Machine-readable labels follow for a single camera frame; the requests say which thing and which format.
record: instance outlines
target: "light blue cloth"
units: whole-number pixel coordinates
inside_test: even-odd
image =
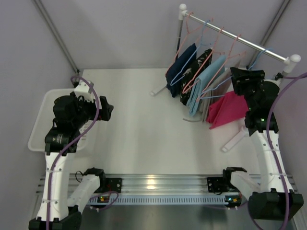
[[[198,110],[198,106],[200,102],[197,102],[196,99],[201,95],[201,92],[207,86],[209,81],[213,78],[213,76],[217,73],[219,68],[226,61],[226,56],[221,55],[215,62],[213,62],[210,66],[208,66],[196,79],[199,80],[192,88],[190,98],[187,102],[187,106],[190,107],[189,115],[194,116]],[[225,67],[221,68],[219,73],[216,75],[215,79],[218,78],[225,71]]]

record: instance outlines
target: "white plastic tray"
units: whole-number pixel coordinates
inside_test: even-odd
[[[45,94],[28,142],[28,148],[31,151],[45,152],[45,136],[51,129],[52,120],[55,117],[52,111],[54,101],[60,96],[69,95],[72,91],[73,89],[56,89],[50,90]],[[82,133],[91,122],[92,121],[88,121],[80,129],[80,133]],[[78,155],[92,154],[97,134],[97,126],[98,123],[96,123],[92,129],[79,140],[77,146]]]

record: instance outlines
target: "clothes hanger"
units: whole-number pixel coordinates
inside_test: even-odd
[[[176,52],[176,54],[175,54],[175,56],[174,56],[173,62],[172,62],[172,64],[170,64],[170,66],[167,68],[166,73],[168,72],[169,68],[171,68],[171,66],[174,64],[174,62],[176,61],[176,59],[177,59],[177,57],[178,57],[178,54],[179,54],[179,52],[181,51],[181,48],[183,47],[183,45],[185,44],[185,42],[186,42],[187,39],[188,39],[188,36],[189,36],[191,33],[193,33],[193,32],[195,32],[195,31],[199,30],[200,28],[202,28],[202,25],[200,25],[199,27],[197,27],[196,29],[194,29],[194,30],[192,30],[192,31],[189,30],[188,20],[189,20],[191,14],[193,14],[193,12],[190,12],[190,13],[188,14],[188,16],[187,16],[187,19],[186,19],[187,35],[185,36],[185,38],[183,39],[183,42],[182,42],[181,45],[179,46],[179,49],[178,49],[178,51]]]
[[[203,34],[204,34],[204,29],[207,25],[207,23],[210,22],[210,20],[206,21],[206,23],[203,25],[202,27],[202,32],[201,32],[201,42],[200,44],[198,45],[198,47],[196,48],[196,50],[193,52],[193,54],[190,56],[190,58],[187,60],[187,62],[183,65],[181,71],[172,79],[170,85],[173,86],[175,85],[177,82],[179,82],[181,79],[184,78],[184,76],[181,76],[179,79],[177,79],[177,77],[182,73],[183,69],[185,68],[185,66],[188,64],[188,62],[192,59],[192,57],[196,54],[197,50],[199,50],[199,48],[201,46],[207,46],[207,45],[210,45],[210,44],[203,44],[202,43],[202,39],[203,39]]]
[[[197,72],[194,74],[193,78],[192,78],[192,79],[188,82],[188,84],[184,87],[184,89],[182,90],[182,93],[187,93],[187,92],[198,82],[198,80],[197,80],[196,82],[193,83],[193,81],[195,80],[197,74],[198,74],[199,71],[203,68],[203,66],[206,64],[206,62],[209,60],[210,56],[211,56],[213,53],[215,53],[214,49],[215,49],[215,46],[216,46],[216,44],[217,44],[217,41],[219,40],[219,37],[220,37],[220,35],[221,35],[221,31],[222,31],[223,29],[224,29],[224,27],[222,27],[222,28],[220,29],[220,31],[219,31],[219,33],[218,33],[218,35],[217,35],[217,37],[216,37],[215,43],[214,43],[214,45],[213,45],[213,48],[212,48],[211,53],[207,56],[206,60],[205,60],[205,61],[203,62],[203,64],[199,67],[199,69],[197,70]]]
[[[234,42],[232,43],[231,48],[230,48],[230,50],[229,50],[228,56],[227,56],[227,58],[226,58],[226,61],[225,61],[225,62],[223,63],[223,65],[219,68],[219,70],[215,73],[215,75],[211,78],[211,80],[209,81],[209,83],[207,84],[207,86],[204,88],[204,90],[202,91],[202,93],[200,94],[200,96],[197,97],[197,99],[196,99],[197,102],[199,102],[199,100],[201,99],[201,96],[204,95],[203,93],[205,93],[205,91],[207,90],[207,88],[210,86],[211,82],[214,81],[215,77],[218,75],[218,73],[220,72],[220,70],[225,66],[225,64],[227,63],[227,61],[228,61],[229,59],[232,59],[232,58],[237,57],[237,56],[240,56],[240,55],[244,55],[244,56],[245,56],[246,51],[243,51],[243,52],[241,52],[241,53],[239,53],[239,54],[230,56],[230,55],[231,55],[231,52],[232,52],[232,50],[233,50],[233,48],[234,48],[234,45],[235,45],[235,43],[237,42],[237,40],[238,40],[238,38],[239,38],[240,36],[241,36],[241,35],[239,34],[239,35],[235,38],[235,40],[234,40]]]
[[[257,64],[259,57],[260,57],[265,51],[267,51],[267,50],[271,50],[271,51],[272,51],[273,49],[272,49],[272,48],[267,48],[267,49],[265,49],[265,50],[262,50],[262,51],[257,55],[256,60],[255,60],[254,63],[248,68],[248,70],[251,70],[251,69]],[[202,92],[202,93],[201,93],[201,99],[212,98],[212,97],[202,97],[202,96],[205,95],[207,92],[214,91],[214,90],[218,89],[222,84],[224,84],[225,82],[227,82],[227,81],[230,80],[231,78],[232,78],[232,75],[231,75],[229,78],[227,78],[227,79],[225,79],[224,81],[222,81],[221,83],[219,83],[214,89],[208,89],[208,90],[206,90],[205,92]]]

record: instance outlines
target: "gray cloth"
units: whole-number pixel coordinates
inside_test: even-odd
[[[239,59],[237,62],[235,62],[232,67],[238,68],[239,65],[240,65],[240,62],[241,62],[241,59]],[[228,68],[228,69],[225,70],[224,73],[222,73],[217,79],[214,80],[214,82],[208,87],[208,90],[214,89],[215,87],[217,87],[218,84],[220,84],[221,82],[223,82],[224,80],[226,80],[230,76],[231,76],[231,71],[230,71],[230,68]],[[223,83],[222,85],[220,85],[219,88],[217,88],[216,90],[208,91],[204,95],[204,97],[224,95],[227,92],[230,84],[231,84],[231,80],[228,80],[225,83]],[[219,99],[220,99],[220,97],[214,97],[214,98],[206,98],[206,99],[201,100],[201,105],[200,105],[201,110],[200,111],[202,112],[202,117],[201,117],[202,122],[205,122],[207,117],[208,117],[210,105],[217,102]]]

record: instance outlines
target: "blue hanger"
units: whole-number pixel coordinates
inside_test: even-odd
[[[256,57],[256,60],[254,61],[254,63],[248,68],[248,70],[251,70],[254,65],[258,62],[258,59],[260,58],[261,54],[263,54],[266,50],[273,50],[272,48],[267,48],[265,50],[262,50],[260,53],[258,53],[257,57]],[[209,92],[209,91],[213,91],[213,90],[216,90],[217,88],[219,88],[222,84],[224,84],[226,81],[228,81],[229,79],[232,78],[232,75],[227,78],[226,80],[222,81],[220,84],[218,84],[214,89],[208,89],[206,90],[205,92],[201,93],[201,99],[207,99],[207,98],[214,98],[214,97],[222,97],[222,96],[212,96],[212,97],[202,97],[206,92]]]
[[[202,43],[202,37],[203,37],[203,31],[204,31],[204,28],[206,27],[207,23],[210,22],[210,20],[206,21],[206,23],[203,25],[202,27],[202,30],[201,30],[201,42],[200,44],[198,45],[198,47],[196,48],[196,50],[194,51],[194,53],[190,56],[190,58],[187,60],[187,62],[183,65],[181,71],[172,79],[171,81],[171,86],[175,85],[177,82],[179,82],[181,79],[184,78],[184,76],[182,76],[181,78],[179,78],[176,82],[174,82],[174,80],[179,76],[180,73],[182,73],[184,67],[188,64],[188,62],[192,59],[192,57],[194,56],[194,54],[197,52],[197,50],[199,50],[199,48],[201,46],[208,46],[208,45],[212,45],[211,43],[209,44],[203,44]]]

